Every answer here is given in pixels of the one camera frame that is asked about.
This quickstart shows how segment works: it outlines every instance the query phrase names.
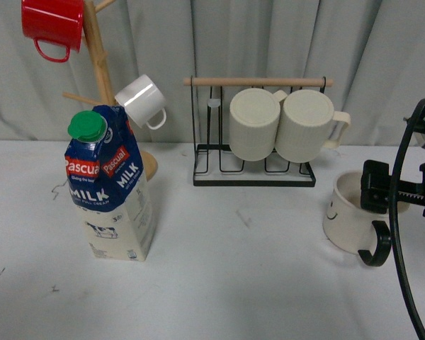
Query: green bottle cap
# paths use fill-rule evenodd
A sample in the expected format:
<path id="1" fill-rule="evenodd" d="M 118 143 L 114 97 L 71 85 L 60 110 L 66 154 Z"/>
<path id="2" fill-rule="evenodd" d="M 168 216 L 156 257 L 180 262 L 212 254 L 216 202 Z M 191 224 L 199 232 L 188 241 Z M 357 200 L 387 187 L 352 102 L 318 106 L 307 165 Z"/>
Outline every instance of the green bottle cap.
<path id="1" fill-rule="evenodd" d="M 68 133 L 81 142 L 95 142 L 103 136 L 106 128 L 106 121 L 99 113 L 82 111 L 71 119 Z"/>

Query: mug handle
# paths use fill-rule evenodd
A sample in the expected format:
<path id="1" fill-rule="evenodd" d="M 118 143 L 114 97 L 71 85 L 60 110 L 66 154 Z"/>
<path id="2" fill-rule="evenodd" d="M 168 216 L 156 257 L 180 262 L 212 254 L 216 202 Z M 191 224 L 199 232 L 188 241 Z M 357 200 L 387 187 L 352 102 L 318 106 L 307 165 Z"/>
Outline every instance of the mug handle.
<path id="1" fill-rule="evenodd" d="M 328 149 L 336 149 L 340 146 L 343 132 L 351 125 L 351 116 L 346 112 L 335 111 L 332 120 L 342 122 L 343 125 L 341 126 L 339 137 L 336 140 L 327 140 L 324 142 L 323 147 L 327 147 Z"/>
<path id="2" fill-rule="evenodd" d="M 149 127 L 151 130 L 157 130 L 157 129 L 159 129 L 163 124 L 165 124 L 165 121 L 167 120 L 167 112 L 165 112 L 165 108 L 162 108 L 162 113 L 164 114 L 164 117 L 162 118 L 162 121 L 158 124 L 158 125 L 156 125 L 156 126 L 153 126 L 153 125 L 150 125 L 148 122 L 147 122 L 147 127 Z"/>
<path id="3" fill-rule="evenodd" d="M 48 41 L 49 43 L 52 43 L 52 44 L 56 44 L 56 45 L 58 45 L 57 43 L 55 43 L 55 42 L 53 42 L 53 41 L 49 41 L 49 40 L 46 40 L 46 41 Z M 71 50 L 70 50 L 69 46 L 64 46 L 64 45 L 63 45 L 63 46 L 66 48 L 66 55 L 64 56 L 64 58 L 62 58 L 62 59 L 55 59 L 55 58 L 49 57 L 48 55 L 46 55 L 46 54 L 45 54 L 45 53 L 41 50 L 40 43 L 39 43 L 39 39 L 35 38 L 35 39 L 33 39 L 33 42 L 35 43 L 36 50 L 40 53 L 40 55 L 41 55 L 44 59 L 49 60 L 50 62 L 66 62 L 66 61 L 69 59 L 69 53 L 71 52 Z"/>
<path id="4" fill-rule="evenodd" d="M 371 223 L 376 231 L 376 238 L 378 240 L 375 253 L 372 255 L 368 250 L 358 250 L 358 253 L 367 266 L 381 267 L 385 263 L 385 260 L 387 260 L 392 247 L 390 230 L 384 221 L 372 221 Z"/>
<path id="5" fill-rule="evenodd" d="M 284 92 L 284 90 L 278 90 L 273 95 L 276 97 L 276 99 L 279 103 L 281 101 L 284 101 L 286 99 L 286 97 L 288 97 L 287 93 Z"/>

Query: milk carton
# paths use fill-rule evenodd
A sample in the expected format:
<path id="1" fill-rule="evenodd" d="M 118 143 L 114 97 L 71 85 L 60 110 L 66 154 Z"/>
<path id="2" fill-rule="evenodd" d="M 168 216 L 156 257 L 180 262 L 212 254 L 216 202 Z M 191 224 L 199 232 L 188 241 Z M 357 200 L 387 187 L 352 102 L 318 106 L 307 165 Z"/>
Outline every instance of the milk carton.
<path id="1" fill-rule="evenodd" d="M 142 157 L 125 111 L 95 106 L 77 113 L 64 155 L 69 192 L 93 254 L 144 261 L 154 234 Z"/>

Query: black cable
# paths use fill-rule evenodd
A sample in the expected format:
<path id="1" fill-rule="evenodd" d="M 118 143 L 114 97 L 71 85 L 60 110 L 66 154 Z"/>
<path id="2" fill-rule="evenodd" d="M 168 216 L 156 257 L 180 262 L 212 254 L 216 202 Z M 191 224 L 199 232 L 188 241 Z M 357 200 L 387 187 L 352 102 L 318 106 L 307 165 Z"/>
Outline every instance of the black cable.
<path id="1" fill-rule="evenodd" d="M 412 117 L 408 120 L 406 130 L 404 131 L 402 141 L 398 148 L 397 156 L 394 162 L 394 169 L 392 171 L 392 178 L 390 179 L 389 189 L 389 221 L 390 221 L 390 234 L 392 238 L 392 248 L 394 251 L 395 267 L 397 268 L 397 275 L 400 288 L 402 290 L 404 303 L 406 305 L 409 317 L 411 318 L 412 325 L 421 340 L 425 340 L 425 328 L 417 312 L 414 298 L 412 297 L 411 288 L 404 267 L 404 259 L 402 253 L 402 245 L 400 242 L 400 231 L 398 227 L 398 184 L 402 175 L 402 166 L 404 157 L 409 146 L 412 134 L 414 133 L 414 126 L 425 115 L 425 99 L 422 99 L 416 106 L 412 113 Z"/>

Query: red mug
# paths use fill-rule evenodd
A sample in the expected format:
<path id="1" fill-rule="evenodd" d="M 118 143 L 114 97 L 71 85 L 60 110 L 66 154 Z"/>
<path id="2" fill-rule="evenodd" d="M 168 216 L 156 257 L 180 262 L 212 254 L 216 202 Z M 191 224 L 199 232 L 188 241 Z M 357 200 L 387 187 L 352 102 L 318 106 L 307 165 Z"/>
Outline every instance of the red mug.
<path id="1" fill-rule="evenodd" d="M 71 49 L 80 50 L 82 24 L 84 21 L 83 0 L 22 0 L 22 31 L 32 38 L 36 50 L 51 62 L 66 62 Z M 66 48 L 62 59 L 47 56 L 40 42 Z"/>

